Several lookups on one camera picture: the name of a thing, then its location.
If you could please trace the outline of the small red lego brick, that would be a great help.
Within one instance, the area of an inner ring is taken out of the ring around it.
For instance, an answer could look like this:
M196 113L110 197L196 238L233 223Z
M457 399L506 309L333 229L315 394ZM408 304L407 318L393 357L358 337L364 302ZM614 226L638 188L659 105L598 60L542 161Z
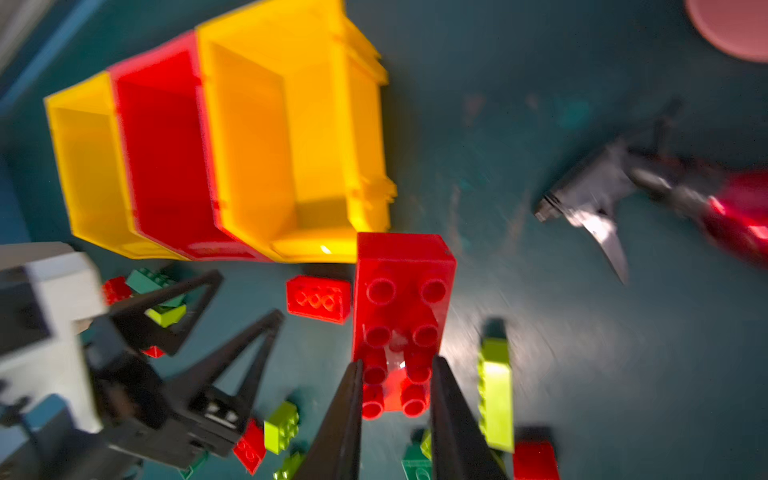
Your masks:
M295 316L343 325L351 292L348 281L300 275L286 283L286 308Z

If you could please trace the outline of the dark green lego edge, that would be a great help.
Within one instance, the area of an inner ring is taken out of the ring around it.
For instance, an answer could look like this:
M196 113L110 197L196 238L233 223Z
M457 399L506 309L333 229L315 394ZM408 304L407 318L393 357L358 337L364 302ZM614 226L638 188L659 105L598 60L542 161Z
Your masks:
M179 474L183 480L190 480L192 476L206 463L209 453L204 451L187 468L180 469Z

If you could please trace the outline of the long lime lego brick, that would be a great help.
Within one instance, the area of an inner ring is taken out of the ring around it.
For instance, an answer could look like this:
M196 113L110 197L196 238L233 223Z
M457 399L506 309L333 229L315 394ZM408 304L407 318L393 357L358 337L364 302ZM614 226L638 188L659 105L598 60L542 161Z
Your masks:
M490 448L514 451L513 371L505 339L486 338L478 357L479 427Z

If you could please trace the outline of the long red lego brick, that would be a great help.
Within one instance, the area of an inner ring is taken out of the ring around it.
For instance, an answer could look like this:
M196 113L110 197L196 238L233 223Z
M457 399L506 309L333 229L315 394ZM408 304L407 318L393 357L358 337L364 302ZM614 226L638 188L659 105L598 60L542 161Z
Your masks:
M162 351L160 348L158 348L156 346L152 346L152 347L144 350L143 353L145 355L147 355L148 357L151 357L151 358L154 358L154 359L162 358L165 355L165 352Z

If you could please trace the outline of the yellow storage bin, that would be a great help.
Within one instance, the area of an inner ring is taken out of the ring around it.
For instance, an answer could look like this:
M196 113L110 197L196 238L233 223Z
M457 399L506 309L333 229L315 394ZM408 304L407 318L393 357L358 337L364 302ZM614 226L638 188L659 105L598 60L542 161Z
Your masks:
M181 260L134 226L109 74L52 94L44 105L72 234L129 259Z
M196 29L217 225L281 263L346 263L384 232L380 54L341 1L260 1Z

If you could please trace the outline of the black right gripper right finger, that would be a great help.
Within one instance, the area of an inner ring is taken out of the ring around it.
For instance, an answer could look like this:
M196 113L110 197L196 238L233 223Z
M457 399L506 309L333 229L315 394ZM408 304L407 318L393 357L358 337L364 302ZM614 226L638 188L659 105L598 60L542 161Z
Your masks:
M434 479L506 479L442 356L432 361L430 423Z

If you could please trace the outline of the red middle storage bin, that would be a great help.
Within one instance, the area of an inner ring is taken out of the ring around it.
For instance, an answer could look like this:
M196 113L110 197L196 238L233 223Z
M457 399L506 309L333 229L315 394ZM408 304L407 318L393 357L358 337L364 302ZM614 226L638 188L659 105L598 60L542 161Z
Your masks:
M216 223L195 33L123 60L108 73L136 231L190 260L265 261Z

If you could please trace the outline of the dark green lego brick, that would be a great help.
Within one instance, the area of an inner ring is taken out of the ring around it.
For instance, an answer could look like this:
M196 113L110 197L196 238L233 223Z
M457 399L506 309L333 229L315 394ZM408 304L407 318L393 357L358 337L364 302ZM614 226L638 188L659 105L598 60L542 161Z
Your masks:
M125 280L126 285L136 294L148 294L176 284L167 275L150 270L148 268L139 268L133 270ZM176 308L184 304L186 294L182 294L156 304L157 307Z

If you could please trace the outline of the lime green lego brick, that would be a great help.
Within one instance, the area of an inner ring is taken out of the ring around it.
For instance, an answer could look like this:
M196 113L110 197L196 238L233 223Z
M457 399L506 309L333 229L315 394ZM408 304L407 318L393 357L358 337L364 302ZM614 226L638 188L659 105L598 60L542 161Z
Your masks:
M162 328L168 328L180 320L187 313L187 306L182 304L177 307L163 307L157 306L149 308L145 311L145 315L160 325Z

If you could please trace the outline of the small lime lego brick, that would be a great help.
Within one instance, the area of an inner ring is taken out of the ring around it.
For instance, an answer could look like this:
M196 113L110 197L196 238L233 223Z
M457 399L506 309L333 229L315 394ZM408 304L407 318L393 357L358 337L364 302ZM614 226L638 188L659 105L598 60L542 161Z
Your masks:
M299 421L297 406L290 401L284 401L264 421L265 448L276 455L287 450L290 442L298 434Z

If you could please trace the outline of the dark green lego bottom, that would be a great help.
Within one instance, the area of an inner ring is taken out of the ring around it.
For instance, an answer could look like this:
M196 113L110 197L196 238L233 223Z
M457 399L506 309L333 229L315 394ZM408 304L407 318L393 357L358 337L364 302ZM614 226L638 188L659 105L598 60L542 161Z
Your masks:
M423 454L419 444L407 447L401 465L407 480L432 479L432 461Z

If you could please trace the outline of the red spray bottle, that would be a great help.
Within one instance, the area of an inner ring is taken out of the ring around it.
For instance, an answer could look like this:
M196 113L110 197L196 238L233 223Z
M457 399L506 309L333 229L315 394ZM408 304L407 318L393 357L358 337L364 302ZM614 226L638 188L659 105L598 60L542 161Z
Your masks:
M727 172L635 150L616 139L558 180L534 215L540 222L563 217L586 230L627 283L629 266L614 211L636 192L695 222L718 248L753 265L767 265L766 170Z

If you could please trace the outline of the small lime lego cube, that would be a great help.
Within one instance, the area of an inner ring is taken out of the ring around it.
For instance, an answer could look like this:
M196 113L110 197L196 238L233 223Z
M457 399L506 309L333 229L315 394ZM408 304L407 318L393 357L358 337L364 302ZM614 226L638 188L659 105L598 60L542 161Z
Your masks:
M282 466L276 470L273 474L274 480L292 480L296 472L300 469L305 454L302 452L294 452L285 458Z

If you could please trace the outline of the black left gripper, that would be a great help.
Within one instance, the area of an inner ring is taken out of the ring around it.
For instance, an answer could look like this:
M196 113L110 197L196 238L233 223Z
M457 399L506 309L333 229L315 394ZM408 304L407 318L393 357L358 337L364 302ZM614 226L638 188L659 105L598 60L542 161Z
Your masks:
M217 270L176 282L149 269L107 282L109 320L96 322L85 358L109 448L184 469L204 451L226 456L243 435L281 311L171 379L144 356L176 354L222 282Z

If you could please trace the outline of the left yellow storage bin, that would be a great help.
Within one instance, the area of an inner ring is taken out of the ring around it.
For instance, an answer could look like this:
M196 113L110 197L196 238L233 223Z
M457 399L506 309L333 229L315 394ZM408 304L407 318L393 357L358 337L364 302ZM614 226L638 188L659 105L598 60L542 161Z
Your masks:
M129 259L181 260L134 226L109 74L52 94L44 105L72 234Z

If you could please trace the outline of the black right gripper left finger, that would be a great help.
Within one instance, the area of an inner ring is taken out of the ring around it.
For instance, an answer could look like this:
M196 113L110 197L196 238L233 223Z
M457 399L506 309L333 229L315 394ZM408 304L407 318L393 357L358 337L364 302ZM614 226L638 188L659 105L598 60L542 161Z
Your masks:
M316 438L293 480L359 478L362 375L361 360L348 365Z

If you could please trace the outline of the red lego brick two-by-four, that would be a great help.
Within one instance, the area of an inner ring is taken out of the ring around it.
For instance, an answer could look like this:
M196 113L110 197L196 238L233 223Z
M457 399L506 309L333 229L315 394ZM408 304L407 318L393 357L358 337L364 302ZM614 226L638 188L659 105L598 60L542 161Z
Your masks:
M428 410L456 267L439 235L358 235L352 358L363 365L363 419Z

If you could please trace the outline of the red lego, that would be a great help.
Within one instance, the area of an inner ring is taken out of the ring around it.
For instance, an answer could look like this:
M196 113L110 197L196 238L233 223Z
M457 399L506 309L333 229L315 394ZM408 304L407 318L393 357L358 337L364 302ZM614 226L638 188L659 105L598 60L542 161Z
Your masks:
M102 285L102 293L107 306L114 305L133 296L124 276L114 277Z

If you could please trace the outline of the right yellow storage bin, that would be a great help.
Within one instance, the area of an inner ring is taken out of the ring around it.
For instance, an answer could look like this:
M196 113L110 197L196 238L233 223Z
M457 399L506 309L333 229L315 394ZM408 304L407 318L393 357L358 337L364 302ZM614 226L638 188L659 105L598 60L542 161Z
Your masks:
M196 29L217 225L281 263L346 263L384 232L380 54L341 1L260 1Z

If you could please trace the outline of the pink watering can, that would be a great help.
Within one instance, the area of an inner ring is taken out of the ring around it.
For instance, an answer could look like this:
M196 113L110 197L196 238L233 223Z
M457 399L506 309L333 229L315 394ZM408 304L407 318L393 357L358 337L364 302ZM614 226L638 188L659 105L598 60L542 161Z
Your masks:
M767 0L686 0L698 33L732 57L767 63Z

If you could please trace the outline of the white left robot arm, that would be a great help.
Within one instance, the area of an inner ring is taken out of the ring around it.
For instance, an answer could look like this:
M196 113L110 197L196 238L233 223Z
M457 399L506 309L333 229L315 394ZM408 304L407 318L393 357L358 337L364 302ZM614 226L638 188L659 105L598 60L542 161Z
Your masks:
M211 270L107 304L87 255L1 271L1 424L24 442L5 479L138 479L155 462L190 478L255 425L252 407L284 316L271 310L196 364L161 378L223 281Z

